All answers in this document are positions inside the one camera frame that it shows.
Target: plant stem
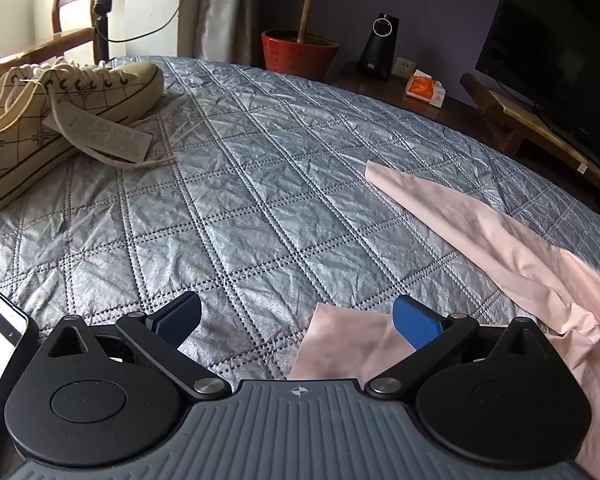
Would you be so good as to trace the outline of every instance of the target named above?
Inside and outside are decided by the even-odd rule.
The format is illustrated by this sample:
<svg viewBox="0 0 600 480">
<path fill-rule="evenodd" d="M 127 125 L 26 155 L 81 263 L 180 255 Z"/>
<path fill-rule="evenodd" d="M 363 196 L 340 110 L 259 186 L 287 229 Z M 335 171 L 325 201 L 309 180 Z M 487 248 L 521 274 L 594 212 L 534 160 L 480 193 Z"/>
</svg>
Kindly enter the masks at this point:
<svg viewBox="0 0 600 480">
<path fill-rule="evenodd" d="M 304 6 L 302 6 L 302 17 L 300 18 L 300 27 L 298 27 L 298 43 L 304 43 L 304 37 L 306 36 L 306 26 L 309 21 L 309 11 L 311 10 L 311 3 L 313 0 L 304 0 Z"/>
</svg>

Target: black pole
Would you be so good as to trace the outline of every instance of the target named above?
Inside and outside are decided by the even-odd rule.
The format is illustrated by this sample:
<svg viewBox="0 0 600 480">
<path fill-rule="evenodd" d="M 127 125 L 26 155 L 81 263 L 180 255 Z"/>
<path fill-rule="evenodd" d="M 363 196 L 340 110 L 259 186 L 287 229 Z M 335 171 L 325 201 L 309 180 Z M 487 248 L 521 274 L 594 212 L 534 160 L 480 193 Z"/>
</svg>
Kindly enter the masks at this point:
<svg viewBox="0 0 600 480">
<path fill-rule="evenodd" d="M 94 37 L 96 56 L 100 60 L 109 60 L 109 17 L 113 0 L 93 0 L 93 13 L 96 15 L 95 27 L 96 35 Z"/>
</svg>

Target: quilted bedspread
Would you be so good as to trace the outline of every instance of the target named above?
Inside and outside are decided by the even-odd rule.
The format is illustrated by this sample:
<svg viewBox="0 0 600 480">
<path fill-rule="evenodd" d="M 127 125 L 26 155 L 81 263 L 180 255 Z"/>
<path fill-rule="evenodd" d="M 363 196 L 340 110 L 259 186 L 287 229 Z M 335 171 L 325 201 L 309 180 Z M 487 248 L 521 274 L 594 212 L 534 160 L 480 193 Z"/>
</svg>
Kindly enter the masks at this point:
<svg viewBox="0 0 600 480">
<path fill-rule="evenodd" d="M 118 59 L 123 64 L 130 59 Z M 484 323 L 523 314 L 453 247 L 363 177 L 374 160 L 461 190 L 600 270 L 600 216 L 463 134 L 364 96 L 214 62 L 165 74 L 148 158 L 79 155 L 0 212 L 0 290 L 47 335 L 203 303 L 181 350 L 236 384 L 282 379 L 317 302 L 388 312 L 408 293 Z"/>
</svg>

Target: pink cloth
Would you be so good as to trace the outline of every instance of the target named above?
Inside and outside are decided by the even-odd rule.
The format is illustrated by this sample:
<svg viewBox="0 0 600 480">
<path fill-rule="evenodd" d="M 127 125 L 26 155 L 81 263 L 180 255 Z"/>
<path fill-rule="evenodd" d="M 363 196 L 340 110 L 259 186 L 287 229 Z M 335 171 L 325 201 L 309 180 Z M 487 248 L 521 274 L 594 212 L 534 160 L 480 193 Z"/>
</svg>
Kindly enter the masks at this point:
<svg viewBox="0 0 600 480">
<path fill-rule="evenodd" d="M 550 336 L 593 411 L 578 461 L 600 479 L 600 273 L 513 218 L 448 187 L 369 161 L 365 178 L 486 272 Z"/>
<path fill-rule="evenodd" d="M 318 303 L 287 379 L 357 378 L 362 388 L 414 351 L 388 314 Z"/>
</svg>

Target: gray curtain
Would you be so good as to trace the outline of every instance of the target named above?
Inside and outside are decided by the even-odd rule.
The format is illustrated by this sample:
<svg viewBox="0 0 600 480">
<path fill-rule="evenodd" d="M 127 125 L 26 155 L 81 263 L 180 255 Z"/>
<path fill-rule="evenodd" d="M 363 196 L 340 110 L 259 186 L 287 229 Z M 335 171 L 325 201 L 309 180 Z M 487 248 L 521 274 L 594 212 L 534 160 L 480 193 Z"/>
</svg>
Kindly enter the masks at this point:
<svg viewBox="0 0 600 480">
<path fill-rule="evenodd" d="M 258 43 L 257 0 L 199 0 L 193 57 L 249 65 Z"/>
</svg>

